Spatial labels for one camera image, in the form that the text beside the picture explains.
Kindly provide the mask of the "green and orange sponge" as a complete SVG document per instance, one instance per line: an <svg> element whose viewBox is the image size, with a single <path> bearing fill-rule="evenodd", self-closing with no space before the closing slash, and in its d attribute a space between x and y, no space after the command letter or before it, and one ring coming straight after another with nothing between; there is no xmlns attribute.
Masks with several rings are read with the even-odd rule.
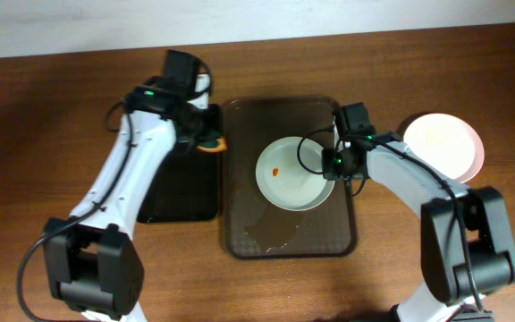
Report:
<svg viewBox="0 0 515 322"><path fill-rule="evenodd" d="M227 144L224 137L218 137L200 142L197 149L205 153L220 153L227 150Z"/></svg>

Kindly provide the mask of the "pale green plate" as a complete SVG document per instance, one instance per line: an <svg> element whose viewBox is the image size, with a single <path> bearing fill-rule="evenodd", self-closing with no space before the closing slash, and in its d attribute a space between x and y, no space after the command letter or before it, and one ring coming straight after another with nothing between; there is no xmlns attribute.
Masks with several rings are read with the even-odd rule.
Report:
<svg viewBox="0 0 515 322"><path fill-rule="evenodd" d="M322 204L332 193L334 182L321 171L322 146L310 139L285 137L270 143L260 154L255 176L264 197L289 211L307 211Z"/></svg>

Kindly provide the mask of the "pale pink plate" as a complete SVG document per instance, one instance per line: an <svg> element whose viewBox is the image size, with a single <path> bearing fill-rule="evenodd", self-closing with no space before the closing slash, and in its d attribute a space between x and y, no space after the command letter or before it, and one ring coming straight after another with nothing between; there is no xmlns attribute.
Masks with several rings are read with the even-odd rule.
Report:
<svg viewBox="0 0 515 322"><path fill-rule="evenodd" d="M468 182L482 169L485 148L478 133L450 114L424 114L411 121L403 140L422 160L458 182Z"/></svg>

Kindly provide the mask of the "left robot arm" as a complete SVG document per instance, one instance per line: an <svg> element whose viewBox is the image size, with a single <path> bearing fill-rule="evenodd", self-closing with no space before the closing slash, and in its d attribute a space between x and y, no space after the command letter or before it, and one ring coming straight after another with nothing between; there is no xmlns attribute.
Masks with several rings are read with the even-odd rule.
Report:
<svg viewBox="0 0 515 322"><path fill-rule="evenodd" d="M93 321L143 321L144 267L133 245L142 203L159 166L179 148L219 153L226 143L213 77L198 57L166 54L161 74L127 94L118 137L84 199L65 220L51 218L35 243L44 251L53 298Z"/></svg>

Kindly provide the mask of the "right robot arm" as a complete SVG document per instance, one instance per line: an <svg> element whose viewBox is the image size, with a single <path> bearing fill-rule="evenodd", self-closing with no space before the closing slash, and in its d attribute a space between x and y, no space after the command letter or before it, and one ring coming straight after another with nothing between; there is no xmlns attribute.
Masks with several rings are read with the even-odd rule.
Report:
<svg viewBox="0 0 515 322"><path fill-rule="evenodd" d="M482 298L515 283L515 241L502 194L473 189L417 157L394 132L379 134L361 103L336 107L337 141L322 152L328 181L383 185L420 219L424 282L388 320L492 321Z"/></svg>

